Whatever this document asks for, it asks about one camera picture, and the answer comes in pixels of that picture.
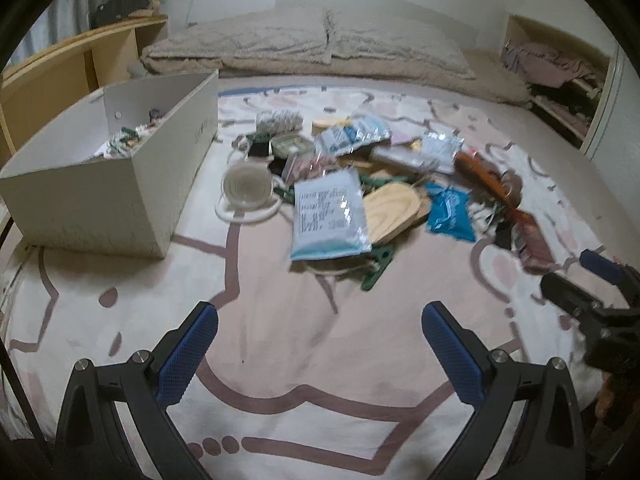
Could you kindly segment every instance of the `bed sheet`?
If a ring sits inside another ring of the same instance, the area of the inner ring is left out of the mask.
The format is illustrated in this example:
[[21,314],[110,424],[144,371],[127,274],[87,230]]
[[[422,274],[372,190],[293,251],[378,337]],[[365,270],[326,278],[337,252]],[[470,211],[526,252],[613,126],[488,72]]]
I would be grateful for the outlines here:
[[[562,357],[578,399],[601,375],[582,362],[575,323],[540,297],[540,277],[488,237],[471,244],[412,230],[370,292],[349,279],[291,266],[288,206],[256,225],[227,225],[214,212],[231,142],[258,111],[296,107],[311,121],[352,112],[383,116],[419,135],[429,121],[455,126],[468,146],[524,181],[561,272],[607,303],[620,298],[577,264],[603,251],[552,179],[475,108],[368,89],[254,89],[219,99],[219,137],[204,160],[162,261],[18,245],[4,274],[3,338],[46,435],[53,438],[69,373],[153,348],[199,300],[220,316],[218,335],[182,401],[168,409],[192,453],[219,479],[428,476],[460,434],[471,408],[459,402],[422,336],[424,305],[441,300],[489,348],[545,363]],[[0,422],[27,435],[11,393]],[[130,415],[123,424],[143,471],[158,477]],[[485,468],[496,471],[513,434]]]

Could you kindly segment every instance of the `box side panel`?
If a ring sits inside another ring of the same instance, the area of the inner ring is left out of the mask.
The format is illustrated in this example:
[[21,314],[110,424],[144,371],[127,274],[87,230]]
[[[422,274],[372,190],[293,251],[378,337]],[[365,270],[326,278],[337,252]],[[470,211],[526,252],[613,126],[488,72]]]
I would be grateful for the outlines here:
[[102,160],[0,180],[0,194],[32,244],[162,257],[130,159]]
[[0,178],[88,159],[108,138],[102,90],[67,108],[29,139],[4,165]]
[[149,122],[149,110],[167,113],[201,84],[209,74],[174,74],[135,79],[104,88],[109,131],[135,128]]
[[148,218],[161,247],[168,249],[191,185],[217,129],[216,73],[179,108],[172,110],[132,159]]

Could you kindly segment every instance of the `open box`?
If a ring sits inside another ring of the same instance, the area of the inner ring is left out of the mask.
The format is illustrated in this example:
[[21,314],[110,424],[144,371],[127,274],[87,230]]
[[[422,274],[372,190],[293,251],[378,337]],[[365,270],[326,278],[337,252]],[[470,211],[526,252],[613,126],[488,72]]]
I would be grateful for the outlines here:
[[[0,171],[25,240],[73,251],[163,258],[218,127],[218,74],[105,86],[43,127]],[[164,113],[131,158],[93,159],[122,126]]]

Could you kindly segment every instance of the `gray curtain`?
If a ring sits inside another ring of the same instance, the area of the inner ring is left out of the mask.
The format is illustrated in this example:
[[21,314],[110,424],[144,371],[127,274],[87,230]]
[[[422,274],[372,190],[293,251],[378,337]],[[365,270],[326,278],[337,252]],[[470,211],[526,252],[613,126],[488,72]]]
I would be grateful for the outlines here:
[[40,15],[15,49],[8,66],[59,41],[88,31],[89,12],[103,0],[54,0]]

